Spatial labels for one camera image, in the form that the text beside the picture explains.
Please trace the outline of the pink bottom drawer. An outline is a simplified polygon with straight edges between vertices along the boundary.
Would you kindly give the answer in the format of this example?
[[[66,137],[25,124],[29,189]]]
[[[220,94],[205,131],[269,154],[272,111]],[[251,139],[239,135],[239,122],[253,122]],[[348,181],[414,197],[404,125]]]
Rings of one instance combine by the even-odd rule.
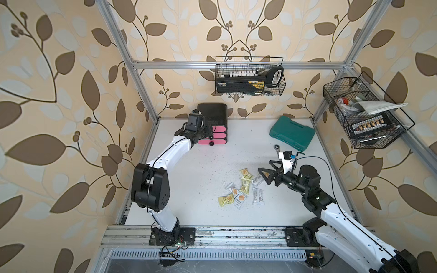
[[[209,145],[209,146],[223,145],[226,143],[227,143],[226,139],[201,139],[198,142],[198,144]]]

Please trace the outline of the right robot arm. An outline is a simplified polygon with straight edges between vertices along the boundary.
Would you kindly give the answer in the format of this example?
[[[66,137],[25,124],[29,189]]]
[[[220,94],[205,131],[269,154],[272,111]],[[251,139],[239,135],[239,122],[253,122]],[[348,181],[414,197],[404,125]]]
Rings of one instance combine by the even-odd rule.
[[[342,209],[336,199],[320,187],[321,177],[311,165],[294,174],[285,162],[271,160],[272,169],[259,168],[267,184],[284,184],[302,196],[304,206],[315,215],[307,222],[312,240],[330,249],[359,273],[417,273],[416,257],[379,239]]]

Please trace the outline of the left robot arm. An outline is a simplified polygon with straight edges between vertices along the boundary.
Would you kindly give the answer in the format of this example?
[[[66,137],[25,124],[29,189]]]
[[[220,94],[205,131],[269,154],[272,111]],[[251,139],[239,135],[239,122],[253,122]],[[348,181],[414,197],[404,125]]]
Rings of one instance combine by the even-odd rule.
[[[213,136],[212,126],[201,111],[194,110],[188,120],[177,130],[170,144],[147,164],[135,166],[131,201],[152,216],[159,228],[172,233],[178,219],[167,206],[170,200],[169,173],[177,162],[201,139]]]

